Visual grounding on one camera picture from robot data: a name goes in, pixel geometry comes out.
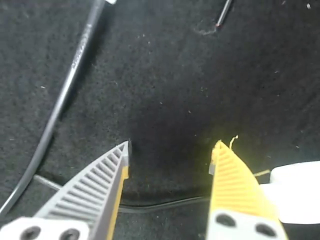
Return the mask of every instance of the wire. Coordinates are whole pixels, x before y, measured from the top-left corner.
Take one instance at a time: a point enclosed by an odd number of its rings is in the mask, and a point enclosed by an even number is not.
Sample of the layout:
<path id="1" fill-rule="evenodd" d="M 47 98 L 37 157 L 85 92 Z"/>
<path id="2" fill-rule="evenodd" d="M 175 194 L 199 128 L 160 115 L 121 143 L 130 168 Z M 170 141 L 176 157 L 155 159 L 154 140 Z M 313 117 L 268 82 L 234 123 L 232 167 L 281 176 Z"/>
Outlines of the wire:
<path id="1" fill-rule="evenodd" d="M 181 200 L 157 203 L 153 205 L 135 206 L 135 205 L 120 204 L 119 212 L 123 214 L 147 214 L 147 213 L 167 210 L 171 208 L 178 208 L 186 205 L 207 203 L 209 201 L 210 201 L 210 197 L 208 196 L 194 196 L 194 197 L 184 198 Z"/>
<path id="2" fill-rule="evenodd" d="M 36 147 L 33 157 L 27 169 L 25 170 L 24 174 L 22 175 L 22 178 L 14 188 L 9 198 L 5 201 L 5 203 L 0 208 L 0 218 L 4 217 L 7 214 L 7 212 L 12 208 L 12 206 L 16 203 L 16 201 L 25 191 L 30 181 L 32 180 L 34 174 L 36 173 L 37 168 L 39 167 L 46 153 L 46 150 L 48 149 L 49 143 L 54 133 L 55 125 L 58 121 L 59 116 L 61 115 L 63 106 L 67 101 L 67 98 L 72 89 L 73 83 L 76 80 L 77 73 L 79 72 L 81 63 L 83 62 L 83 59 L 84 59 L 84 55 L 93 37 L 94 31 L 98 24 L 98 20 L 101 16 L 104 4 L 105 4 L 104 0 L 95 0 L 92 4 L 92 8 L 90 10 L 90 14 L 85 24 L 79 45 L 77 47 L 74 58 L 72 60 L 71 67 L 65 78 L 63 87 L 56 100 L 56 103 L 51 112 L 50 118 L 44 128 L 39 144 Z"/>

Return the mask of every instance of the black cable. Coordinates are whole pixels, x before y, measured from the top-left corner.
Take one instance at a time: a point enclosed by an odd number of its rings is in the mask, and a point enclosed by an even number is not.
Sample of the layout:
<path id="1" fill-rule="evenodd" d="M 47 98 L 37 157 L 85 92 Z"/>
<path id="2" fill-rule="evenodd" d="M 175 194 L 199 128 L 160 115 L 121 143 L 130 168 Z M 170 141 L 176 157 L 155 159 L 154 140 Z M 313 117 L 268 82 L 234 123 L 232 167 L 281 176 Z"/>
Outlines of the black cable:
<path id="1" fill-rule="evenodd" d="M 210 197 L 208 196 L 195 196 L 195 197 L 184 198 L 181 200 L 169 201 L 169 202 L 152 204 L 152 205 L 143 205 L 143 206 L 120 204 L 119 212 L 124 214 L 147 214 L 155 211 L 178 208 L 186 205 L 207 203 L 209 201 L 210 201 Z"/>
<path id="2" fill-rule="evenodd" d="M 43 185 L 46 185 L 47 187 L 55 191 L 58 191 L 62 188 L 61 185 L 37 174 L 34 175 L 33 179 Z M 193 196 L 193 197 L 188 197 L 180 200 L 168 201 L 168 202 L 151 204 L 151 205 L 142 205 L 142 206 L 120 204 L 119 212 L 123 214 L 146 214 L 146 213 L 152 213 L 155 211 L 178 208 L 186 205 L 206 203 L 209 201 L 210 201 L 210 197 L 208 196 Z"/>

